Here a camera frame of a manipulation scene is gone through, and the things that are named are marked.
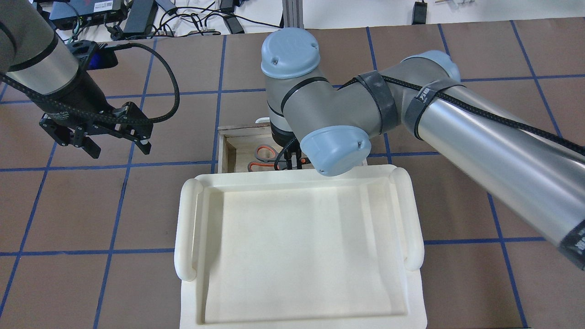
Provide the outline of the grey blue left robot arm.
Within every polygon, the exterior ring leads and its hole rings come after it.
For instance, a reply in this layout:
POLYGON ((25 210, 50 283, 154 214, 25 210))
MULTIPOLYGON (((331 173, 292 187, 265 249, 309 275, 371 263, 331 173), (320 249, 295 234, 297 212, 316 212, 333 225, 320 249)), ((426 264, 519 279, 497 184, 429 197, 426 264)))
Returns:
POLYGON ((108 103, 88 73, 94 58, 102 58, 96 42, 64 44, 27 0, 1 2, 1 79, 43 111, 39 126, 94 159, 101 153, 94 135, 130 140, 149 154, 153 124, 133 102, 108 103))

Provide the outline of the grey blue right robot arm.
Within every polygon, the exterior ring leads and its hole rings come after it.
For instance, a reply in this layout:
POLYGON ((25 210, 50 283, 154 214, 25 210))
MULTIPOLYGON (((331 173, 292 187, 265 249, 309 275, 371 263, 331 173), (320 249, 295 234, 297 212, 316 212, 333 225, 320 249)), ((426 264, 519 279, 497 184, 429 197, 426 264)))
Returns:
POLYGON ((261 46, 275 141, 299 148, 325 176, 353 169, 371 139, 403 125, 584 268, 584 147, 534 127, 470 91, 449 55, 431 50, 339 88, 301 28, 261 46))

